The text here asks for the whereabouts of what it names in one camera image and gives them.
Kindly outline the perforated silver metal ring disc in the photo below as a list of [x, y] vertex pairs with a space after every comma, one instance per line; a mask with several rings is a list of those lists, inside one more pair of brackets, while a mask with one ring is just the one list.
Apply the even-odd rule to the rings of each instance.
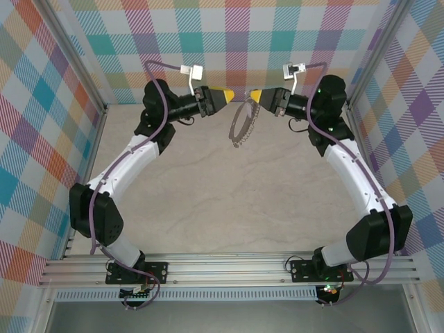
[[228, 138], [235, 148], [239, 148], [250, 137], [259, 110], [259, 104], [252, 98], [247, 98], [237, 108], [228, 134]]

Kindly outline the small black controller board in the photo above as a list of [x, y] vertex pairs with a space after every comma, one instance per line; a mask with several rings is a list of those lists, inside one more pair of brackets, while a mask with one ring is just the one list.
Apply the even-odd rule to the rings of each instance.
[[329, 305], [330, 303], [336, 303], [339, 301], [340, 293], [342, 290], [341, 285], [327, 284], [325, 286], [316, 287], [316, 302], [320, 305]]
[[136, 285], [135, 287], [124, 287], [120, 288], [119, 297], [121, 299], [145, 301], [151, 297], [151, 291], [152, 288], [145, 284]]

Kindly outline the grey metal shelf sheet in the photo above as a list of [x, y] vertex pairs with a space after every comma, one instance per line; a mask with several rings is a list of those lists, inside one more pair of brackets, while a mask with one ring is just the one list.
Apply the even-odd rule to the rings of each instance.
[[45, 333], [417, 333], [404, 301], [157, 302], [139, 311], [118, 302], [58, 302]]

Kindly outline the aluminium table side rail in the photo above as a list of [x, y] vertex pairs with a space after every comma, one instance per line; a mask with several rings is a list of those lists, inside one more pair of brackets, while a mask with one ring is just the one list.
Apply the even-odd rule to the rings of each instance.
[[357, 172], [348, 178], [347, 189], [355, 204], [359, 221], [346, 235], [351, 253], [358, 261], [402, 250], [411, 224], [411, 211], [407, 206], [398, 205], [379, 184], [370, 164], [363, 130], [359, 129], [355, 109], [344, 107], [355, 140], [352, 151], [360, 156], [366, 167], [363, 173], [356, 162]]
[[[89, 155], [88, 155], [84, 175], [81, 176], [77, 180], [77, 182], [79, 182], [79, 183], [85, 184], [91, 178], [92, 169], [94, 167], [94, 163], [96, 160], [96, 155], [97, 155], [97, 152], [99, 149], [99, 144], [100, 144], [100, 141], [101, 141], [101, 138], [103, 135], [103, 130], [105, 127], [105, 123], [106, 123], [109, 109], [110, 109], [110, 104], [104, 105], [104, 110], [99, 117], [98, 127], [96, 129], [94, 141], [93, 141], [91, 149], [89, 150]], [[63, 259], [65, 257], [65, 253], [70, 249], [68, 243], [74, 238], [75, 232], [76, 231], [73, 230], [71, 227], [70, 219], [68, 219], [67, 229], [64, 234], [64, 241], [65, 242], [62, 245], [58, 259]]]

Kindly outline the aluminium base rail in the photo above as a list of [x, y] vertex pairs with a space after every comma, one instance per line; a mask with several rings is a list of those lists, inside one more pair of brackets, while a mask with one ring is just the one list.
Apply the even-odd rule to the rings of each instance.
[[[151, 254], [149, 262], [166, 262], [166, 287], [285, 287], [300, 275], [295, 261], [309, 253]], [[105, 255], [68, 255], [46, 263], [39, 286], [104, 287], [109, 262]]]

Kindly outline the aluminium frame leg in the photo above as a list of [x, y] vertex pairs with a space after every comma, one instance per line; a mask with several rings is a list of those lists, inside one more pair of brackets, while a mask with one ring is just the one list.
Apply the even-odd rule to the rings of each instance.
[[46, 333], [46, 329], [49, 324], [49, 319], [51, 317], [51, 312], [53, 309], [53, 304], [56, 298], [56, 291], [57, 289], [52, 287], [41, 289], [41, 296], [39, 298], [37, 312], [35, 315], [35, 320], [33, 321], [31, 333]]
[[420, 284], [403, 284], [402, 287], [416, 333], [436, 333], [436, 325], [422, 292], [422, 286]]

